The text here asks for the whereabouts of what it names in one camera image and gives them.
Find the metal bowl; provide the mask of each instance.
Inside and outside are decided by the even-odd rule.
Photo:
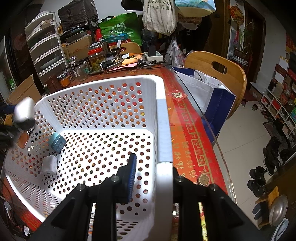
[[[271,226],[278,226],[284,219],[288,208],[288,199],[286,195],[281,195],[276,198],[269,212],[269,224]]]

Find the orange jar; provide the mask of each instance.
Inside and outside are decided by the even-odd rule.
[[[59,80],[59,83],[61,84],[61,86],[63,88],[67,87],[70,84],[69,77],[68,77],[68,75],[66,73],[61,74],[58,77],[58,80]]]

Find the tiled floor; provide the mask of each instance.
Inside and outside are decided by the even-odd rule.
[[[252,110],[253,104],[258,104],[258,102],[247,102],[245,107],[240,105],[225,122],[218,137],[218,144],[229,169],[238,206],[250,220],[257,224],[252,214],[257,197],[248,189],[247,182],[251,179],[250,169],[257,166],[264,167],[262,149],[271,137],[262,124],[267,120],[259,110]],[[217,145],[214,146],[214,151],[222,174],[226,177],[226,169],[223,167],[223,160]],[[265,174],[265,178],[266,181],[270,178],[268,173]]]

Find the green shopping bag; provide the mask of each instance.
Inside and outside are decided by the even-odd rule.
[[[99,23],[102,35],[127,33],[132,42],[142,45],[138,16],[135,12],[120,14],[110,20]]]

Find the chair backrest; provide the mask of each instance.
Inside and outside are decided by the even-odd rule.
[[[124,51],[121,51],[120,54],[126,53],[142,53],[140,46],[137,43],[130,42],[130,43],[123,43],[120,47],[125,47]]]
[[[225,74],[215,70],[213,63],[218,62],[227,68]],[[244,70],[236,63],[221,56],[205,51],[195,51],[189,54],[185,60],[185,68],[196,69],[211,77],[220,80],[229,90],[236,95],[235,102],[228,115],[228,118],[240,105],[247,86],[247,77]]]

